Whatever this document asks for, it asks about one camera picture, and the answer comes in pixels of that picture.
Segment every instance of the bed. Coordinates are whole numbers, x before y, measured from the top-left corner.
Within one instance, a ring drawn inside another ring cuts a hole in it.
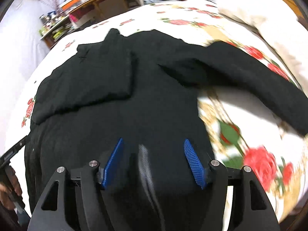
[[[102,21],[63,39],[48,53],[27,81],[13,110],[7,131],[6,150],[30,132],[30,118],[38,86],[44,78],[76,54],[79,44],[103,41],[111,28],[124,36],[156,29],[189,44],[208,46],[225,41],[260,61],[273,72],[304,89],[297,75],[266,42],[264,35],[247,23],[230,19],[210,0],[186,0],[145,5]],[[216,159],[226,166],[243,164],[258,170],[279,222],[294,209],[308,188],[308,136],[300,136],[281,121],[261,101],[247,91],[214,87],[200,91],[199,116],[209,133]],[[12,160],[26,203],[24,148]],[[232,187],[228,187],[224,213],[227,230],[232,206]]]

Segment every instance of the black sweater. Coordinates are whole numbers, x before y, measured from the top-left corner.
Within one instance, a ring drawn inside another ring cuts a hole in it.
[[[25,150],[32,211],[59,166],[100,160],[122,137],[124,158],[105,196],[110,212],[120,212],[132,230],[159,229],[138,179],[136,156],[144,144],[167,230],[197,230],[206,190],[194,181],[183,143],[186,138],[194,143],[204,166],[214,159],[198,117],[200,87],[247,89],[300,134],[308,133],[304,93],[230,44],[205,48],[156,30],[124,37],[111,29],[103,42],[79,45],[77,51],[37,91]]]

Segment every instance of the red rose print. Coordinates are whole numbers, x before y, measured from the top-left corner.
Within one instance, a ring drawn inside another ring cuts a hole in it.
[[[102,22],[102,23],[100,23],[99,25],[104,25],[105,23],[107,23],[108,21],[105,21],[105,22]]]
[[[263,54],[258,49],[254,48],[252,46],[244,46],[243,48],[252,57],[254,57],[258,60],[261,60],[263,58]]]
[[[244,165],[251,167],[265,191],[269,191],[271,182],[276,178],[276,159],[264,146],[250,148],[244,157]]]
[[[282,173],[282,182],[284,185],[289,184],[292,174],[293,174],[293,164],[289,162],[284,167],[283,173]]]
[[[210,12],[206,11],[206,10],[198,10],[198,13],[202,13],[202,14],[209,14]]]
[[[34,102],[30,103],[30,105],[29,105],[29,107],[27,108],[27,111],[26,111],[26,118],[30,118],[33,106],[34,106]]]
[[[134,20],[134,19],[129,19],[128,21],[121,22],[121,23],[120,23],[120,26],[122,26],[122,25],[125,24],[125,23],[131,22],[131,21],[133,21],[133,20]]]
[[[203,22],[197,22],[196,25],[200,26],[200,27],[205,27],[207,26],[207,24],[203,23]]]
[[[275,72],[276,74],[279,74],[280,76],[282,76],[284,79],[289,80],[288,75],[279,67],[277,67],[276,65],[269,63],[267,66],[271,71]]]
[[[171,20],[169,23],[174,24],[174,25],[187,25],[189,24],[189,21],[184,21],[184,20]]]
[[[229,42],[227,42],[228,44],[231,44],[231,45],[233,45],[233,46],[235,46],[236,47],[236,44],[235,43],[233,43],[233,42],[231,42],[231,41],[229,41]]]
[[[69,46],[71,46],[73,43],[75,42],[75,40],[73,40],[72,42],[68,43],[65,45],[64,49],[62,51],[64,51],[66,48],[68,48]]]

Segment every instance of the hand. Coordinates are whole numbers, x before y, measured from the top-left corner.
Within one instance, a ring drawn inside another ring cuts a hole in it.
[[[22,191],[17,176],[15,175],[15,170],[11,166],[9,166],[8,168],[6,168],[6,172],[16,194],[18,196],[21,196]],[[8,210],[13,210],[15,208],[15,205],[8,197],[8,194],[10,192],[11,191],[5,185],[0,183],[0,201],[5,208],[7,208]]]

